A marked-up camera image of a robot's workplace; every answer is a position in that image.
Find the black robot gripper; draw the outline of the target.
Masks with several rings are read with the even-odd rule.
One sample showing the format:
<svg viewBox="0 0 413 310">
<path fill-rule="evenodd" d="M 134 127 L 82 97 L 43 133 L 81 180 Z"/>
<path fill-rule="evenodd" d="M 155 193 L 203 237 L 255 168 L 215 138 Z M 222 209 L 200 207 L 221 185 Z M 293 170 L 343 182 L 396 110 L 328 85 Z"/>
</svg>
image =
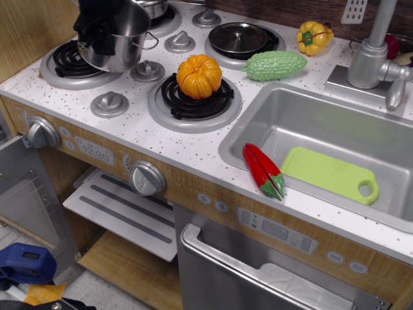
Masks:
<svg viewBox="0 0 413 310">
<path fill-rule="evenodd" d="M 112 35 L 116 31 L 114 16 L 122 11 L 126 1 L 80 0 L 77 3 L 79 16 L 74 23 L 74 30 L 78 31 L 77 42 L 80 49 L 95 46 L 95 52 L 99 55 L 115 55 Z"/>
</svg>

